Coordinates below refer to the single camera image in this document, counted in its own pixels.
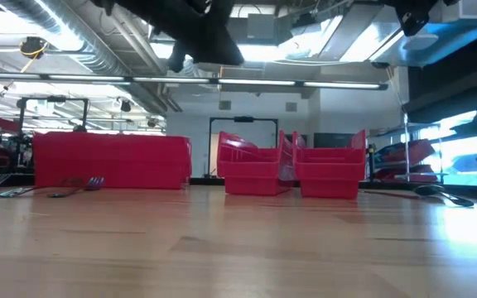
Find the workshop room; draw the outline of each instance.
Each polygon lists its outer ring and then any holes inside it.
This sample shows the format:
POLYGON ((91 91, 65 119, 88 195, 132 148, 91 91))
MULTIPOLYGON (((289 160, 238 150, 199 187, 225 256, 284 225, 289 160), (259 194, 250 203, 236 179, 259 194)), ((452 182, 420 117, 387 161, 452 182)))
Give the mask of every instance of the workshop room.
POLYGON ((0 297, 477 297, 477 0, 0 0, 0 297))

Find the red plastic bin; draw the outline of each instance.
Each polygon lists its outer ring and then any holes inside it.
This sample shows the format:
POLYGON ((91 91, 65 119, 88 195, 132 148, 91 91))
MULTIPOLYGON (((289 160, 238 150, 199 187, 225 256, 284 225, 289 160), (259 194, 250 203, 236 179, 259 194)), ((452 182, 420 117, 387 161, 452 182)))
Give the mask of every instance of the red plastic bin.
POLYGON ((292 144, 279 132, 275 149, 257 148, 239 136, 221 132, 218 175, 225 178, 225 191, 232 195, 279 195, 295 181, 292 144))
POLYGON ((303 197, 355 199, 365 179, 365 131, 351 138, 346 148, 306 148, 293 134, 294 166, 303 197))
POLYGON ((108 188, 179 190, 191 174, 185 137, 49 132, 33 146, 36 186, 102 176, 108 188))

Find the cable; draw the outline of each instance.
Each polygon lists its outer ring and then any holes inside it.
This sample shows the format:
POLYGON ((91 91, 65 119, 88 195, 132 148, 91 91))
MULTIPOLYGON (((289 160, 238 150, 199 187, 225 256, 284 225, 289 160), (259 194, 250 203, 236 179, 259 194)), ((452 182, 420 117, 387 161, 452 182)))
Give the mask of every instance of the cable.
POLYGON ((100 27, 100 31, 106 35, 106 36, 111 36, 113 33, 115 33, 117 31, 117 28, 113 28, 112 30, 106 32, 104 30, 104 27, 103 27, 103 15, 104 15, 104 11, 101 9, 100 10, 100 14, 99 14, 99 27, 100 27))
POLYGON ((34 57, 33 60, 35 60, 35 59, 38 57, 38 55, 39 55, 42 51, 46 50, 46 48, 47 48, 48 45, 49 45, 49 43, 46 42, 45 45, 43 45, 43 47, 42 47, 41 49, 35 50, 35 51, 33 51, 32 53, 26 53, 26 52, 22 51, 23 43, 21 43, 21 44, 20 44, 20 49, 19 49, 19 51, 20 51, 23 55, 34 55, 35 57, 34 57))
POLYGON ((257 8, 258 13, 263 14, 263 11, 261 11, 261 8, 259 8, 259 7, 257 6, 257 4, 243 4, 243 5, 238 9, 237 17, 240 17, 240 12, 242 11, 242 9, 243 9, 246 5, 250 5, 250 6, 253 6, 253 7, 257 8))
POLYGON ((389 81, 391 82, 391 85, 393 86, 393 91, 395 92, 395 98, 397 99, 398 105, 400 106, 404 115, 406 115, 406 117, 407 117, 406 108, 404 108, 404 104, 402 103, 402 97, 401 97, 401 92, 400 92, 401 88, 398 85, 398 82, 396 80, 394 80, 393 70, 391 70, 390 67, 386 68, 386 74, 388 74, 389 81))

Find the fixture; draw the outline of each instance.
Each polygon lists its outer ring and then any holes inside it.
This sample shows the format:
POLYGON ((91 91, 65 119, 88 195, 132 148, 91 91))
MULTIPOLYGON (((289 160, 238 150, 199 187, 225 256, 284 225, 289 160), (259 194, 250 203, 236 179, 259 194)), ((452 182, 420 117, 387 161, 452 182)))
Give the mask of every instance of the fixture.
POLYGON ((41 81, 56 83, 67 80, 81 84, 97 82, 102 84, 118 84, 119 81, 129 84, 130 82, 160 82, 176 84, 239 84, 239 85, 262 85, 262 86, 287 86, 287 87, 310 87, 310 88, 332 88, 332 89, 369 89, 385 90, 387 84, 369 84, 360 82, 315 82, 315 81, 293 81, 293 80, 270 80, 270 79, 216 79, 216 78, 174 78, 174 77, 119 77, 119 76, 95 76, 95 75, 71 75, 71 74, 20 74, 20 73, 0 73, 0 79, 14 79, 25 81, 41 81))

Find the wall vent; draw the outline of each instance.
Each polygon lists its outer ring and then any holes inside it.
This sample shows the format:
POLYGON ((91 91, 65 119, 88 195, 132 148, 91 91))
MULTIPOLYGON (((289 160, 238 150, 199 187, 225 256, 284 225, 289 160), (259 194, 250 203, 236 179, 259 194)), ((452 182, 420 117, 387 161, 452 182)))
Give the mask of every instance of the wall vent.
POLYGON ((229 100, 220 100, 219 101, 219 110, 220 111, 230 111, 231 102, 229 100))
POLYGON ((287 103, 287 112, 297 112, 297 103, 287 103))

